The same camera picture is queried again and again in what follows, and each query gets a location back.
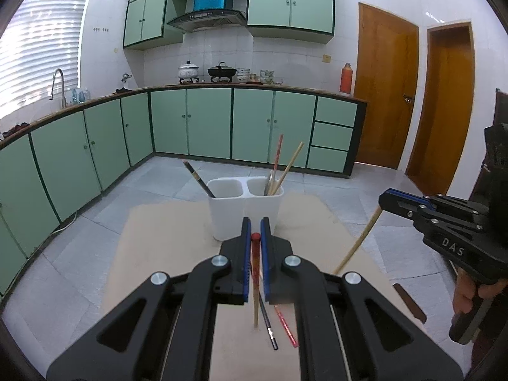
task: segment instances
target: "pot lid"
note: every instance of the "pot lid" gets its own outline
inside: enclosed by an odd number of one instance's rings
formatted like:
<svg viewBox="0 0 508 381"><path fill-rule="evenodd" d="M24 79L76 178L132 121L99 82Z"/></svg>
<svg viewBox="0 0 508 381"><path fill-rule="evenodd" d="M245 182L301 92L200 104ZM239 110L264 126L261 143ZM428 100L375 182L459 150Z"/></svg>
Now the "pot lid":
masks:
<svg viewBox="0 0 508 381"><path fill-rule="evenodd" d="M195 64L192 64L190 61L186 61L185 64L182 64L178 69L181 70L181 69L186 69L186 68L199 68L197 67L197 65Z"/></svg>
<svg viewBox="0 0 508 381"><path fill-rule="evenodd" d="M218 66L210 67L211 70L235 70L233 67L227 66L223 61Z"/></svg>

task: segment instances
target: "hand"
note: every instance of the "hand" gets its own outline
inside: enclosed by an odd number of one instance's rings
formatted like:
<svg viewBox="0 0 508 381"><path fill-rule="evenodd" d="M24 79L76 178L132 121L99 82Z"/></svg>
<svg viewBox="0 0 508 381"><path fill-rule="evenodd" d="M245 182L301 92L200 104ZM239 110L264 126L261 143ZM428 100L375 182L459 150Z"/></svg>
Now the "hand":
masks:
<svg viewBox="0 0 508 381"><path fill-rule="evenodd" d="M469 313L473 308L472 299L476 295L476 284L463 269L459 268L457 285L453 295L453 311L455 313ZM478 296L483 299L490 299L500 294L508 284L508 279L500 279L493 285L482 284L478 288Z"/></svg>

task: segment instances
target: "wooden countertop edge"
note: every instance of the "wooden countertop edge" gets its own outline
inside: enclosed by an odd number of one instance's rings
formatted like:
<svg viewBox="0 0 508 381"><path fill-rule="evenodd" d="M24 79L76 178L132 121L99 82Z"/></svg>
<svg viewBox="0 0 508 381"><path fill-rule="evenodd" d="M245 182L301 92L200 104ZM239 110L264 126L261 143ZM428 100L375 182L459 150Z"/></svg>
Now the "wooden countertop edge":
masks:
<svg viewBox="0 0 508 381"><path fill-rule="evenodd" d="M73 113L77 113L78 111L82 111L88 109L90 107L96 106L98 104L106 103L111 100L120 99L123 97L132 96L135 94L147 93L150 91L161 91L161 90L178 90L178 89L205 89L205 88L227 88L227 89L256 89L256 90L278 90L278 91L289 91L293 93L302 93L302 94L312 94L319 95L323 97L329 97L337 100L344 100L355 103L364 103L367 105L365 100L344 96L337 93L328 92L325 90L317 90L317 89L305 89L301 87L291 87L291 86L273 86L273 85L255 85L255 84L239 84L239 83L194 83L194 84L175 84L175 85L167 85L167 86L154 86L154 87L142 87L139 89L130 90L126 93L114 93L107 96L102 96L93 100L86 101L85 103L77 104L74 106L69 106L65 109L56 111L50 115L44 116L43 118L36 120L30 123L30 126L27 126L20 131L14 133L9 136L6 140L0 142L0 150L4 147L11 144L14 140L26 135L27 133L32 132L33 130L44 126L45 124L51 123L54 120L60 119L62 117L71 115Z"/></svg>

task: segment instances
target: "white cable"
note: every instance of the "white cable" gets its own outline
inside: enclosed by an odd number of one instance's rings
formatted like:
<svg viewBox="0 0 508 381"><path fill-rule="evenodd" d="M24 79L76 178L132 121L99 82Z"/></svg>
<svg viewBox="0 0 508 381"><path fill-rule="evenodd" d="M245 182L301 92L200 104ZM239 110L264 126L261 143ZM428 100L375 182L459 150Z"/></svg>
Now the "white cable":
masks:
<svg viewBox="0 0 508 381"><path fill-rule="evenodd" d="M54 234L57 234L58 232L61 232L61 231L65 231L65 229L67 229L70 225L72 225L72 224L74 223L74 221L76 220L76 218L77 218L77 217L78 217L78 212L76 212L76 213L74 214L74 219L72 220L72 222L71 222L70 224L68 224L67 226L64 226L62 229L57 229L57 230L55 230L55 231L51 232L51 233L49 234L49 236L54 235Z"/></svg>

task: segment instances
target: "range hood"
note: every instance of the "range hood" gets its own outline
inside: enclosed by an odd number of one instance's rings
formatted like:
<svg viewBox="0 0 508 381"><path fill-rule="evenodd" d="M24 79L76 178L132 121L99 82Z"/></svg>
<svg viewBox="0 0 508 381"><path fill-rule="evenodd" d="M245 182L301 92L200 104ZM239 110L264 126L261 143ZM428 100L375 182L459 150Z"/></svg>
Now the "range hood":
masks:
<svg viewBox="0 0 508 381"><path fill-rule="evenodd" d="M207 8L192 11L171 20L168 26L173 26L190 33L230 24L247 25L247 20L241 11L228 8Z"/></svg>

